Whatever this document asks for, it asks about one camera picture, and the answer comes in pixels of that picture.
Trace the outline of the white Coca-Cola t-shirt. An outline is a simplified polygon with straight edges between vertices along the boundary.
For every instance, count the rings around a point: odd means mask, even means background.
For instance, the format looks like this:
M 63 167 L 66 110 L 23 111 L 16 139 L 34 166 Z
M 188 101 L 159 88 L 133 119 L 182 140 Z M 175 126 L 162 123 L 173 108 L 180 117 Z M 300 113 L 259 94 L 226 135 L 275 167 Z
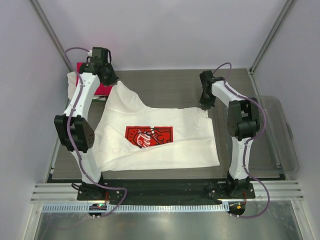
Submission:
M 93 153 L 102 172 L 219 166 L 213 121 L 198 107 L 152 108 L 121 81 L 107 98 Z

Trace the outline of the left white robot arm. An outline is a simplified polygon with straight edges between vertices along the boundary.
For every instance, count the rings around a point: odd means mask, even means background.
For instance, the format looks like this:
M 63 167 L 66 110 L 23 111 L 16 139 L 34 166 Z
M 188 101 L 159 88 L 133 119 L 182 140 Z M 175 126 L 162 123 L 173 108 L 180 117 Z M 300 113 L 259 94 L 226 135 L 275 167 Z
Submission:
M 102 172 L 95 160 L 92 149 L 95 132 L 88 123 L 88 114 L 99 86 L 112 86 L 117 83 L 118 77 L 109 49 L 93 47 L 87 53 L 85 62 L 74 69 L 78 81 L 72 99 L 63 114 L 55 116 L 54 126 L 60 143 L 77 160 L 84 188 L 89 189 L 93 198 L 100 200 L 109 187 L 104 185 Z

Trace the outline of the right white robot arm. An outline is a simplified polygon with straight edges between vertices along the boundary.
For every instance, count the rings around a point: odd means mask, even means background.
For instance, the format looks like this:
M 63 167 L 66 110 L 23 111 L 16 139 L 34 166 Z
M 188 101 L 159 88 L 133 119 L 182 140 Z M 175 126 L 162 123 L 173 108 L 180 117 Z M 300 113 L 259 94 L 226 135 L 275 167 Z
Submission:
M 252 139 L 260 131 L 259 105 L 254 98 L 240 94 L 224 77 L 215 77 L 210 70 L 203 71 L 199 78 L 202 85 L 201 108 L 209 110 L 215 106 L 216 99 L 227 107 L 226 128 L 232 140 L 232 155 L 223 189 L 231 198 L 240 198 L 250 185 L 247 165 Z

